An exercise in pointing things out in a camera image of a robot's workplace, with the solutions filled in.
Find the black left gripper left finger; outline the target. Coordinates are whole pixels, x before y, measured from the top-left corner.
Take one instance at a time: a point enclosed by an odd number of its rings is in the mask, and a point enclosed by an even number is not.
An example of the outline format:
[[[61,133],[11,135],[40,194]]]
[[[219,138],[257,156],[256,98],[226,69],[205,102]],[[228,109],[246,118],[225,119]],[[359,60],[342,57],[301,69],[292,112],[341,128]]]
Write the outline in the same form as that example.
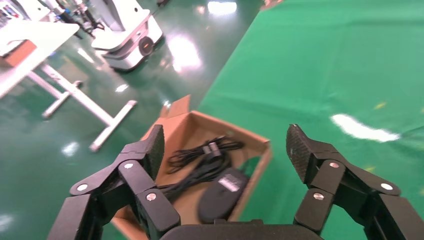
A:
[[[48,234],[49,240],[99,240],[118,210],[129,206],[147,238],[159,240],[181,224],[155,178],[165,152],[164,129],[124,146],[112,164],[75,183]]]

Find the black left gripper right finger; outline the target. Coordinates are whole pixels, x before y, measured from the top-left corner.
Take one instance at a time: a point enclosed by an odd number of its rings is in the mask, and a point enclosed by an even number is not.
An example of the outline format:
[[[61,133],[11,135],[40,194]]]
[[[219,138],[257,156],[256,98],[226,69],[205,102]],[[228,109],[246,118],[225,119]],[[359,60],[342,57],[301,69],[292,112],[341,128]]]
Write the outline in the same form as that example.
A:
[[[424,221],[400,188],[350,163],[332,144],[309,138],[291,124],[286,153],[307,192],[293,223],[321,239],[333,206],[359,225],[369,240],[421,240]]]

